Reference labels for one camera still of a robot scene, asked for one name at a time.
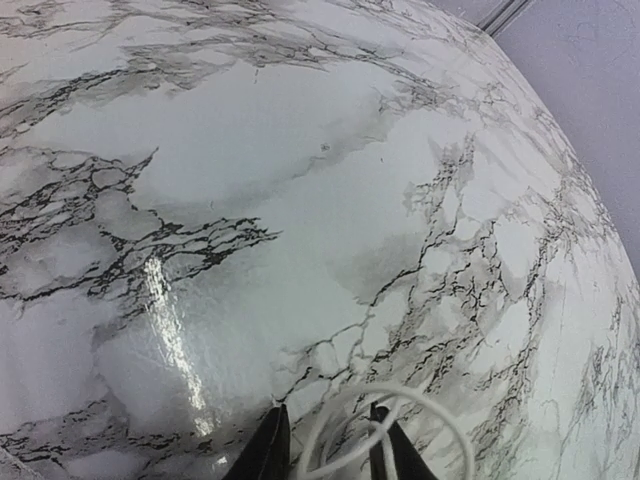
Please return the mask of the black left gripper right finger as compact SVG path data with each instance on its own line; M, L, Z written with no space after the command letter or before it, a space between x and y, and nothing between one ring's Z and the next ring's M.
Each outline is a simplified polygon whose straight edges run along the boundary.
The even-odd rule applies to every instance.
M372 479L437 479L397 422L391 425L386 440L387 445L379 442L369 451Z

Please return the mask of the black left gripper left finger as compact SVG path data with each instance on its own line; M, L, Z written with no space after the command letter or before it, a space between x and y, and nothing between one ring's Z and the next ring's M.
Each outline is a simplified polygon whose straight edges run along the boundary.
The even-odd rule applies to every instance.
M272 408L233 465L233 478L287 479L291 430L285 404Z

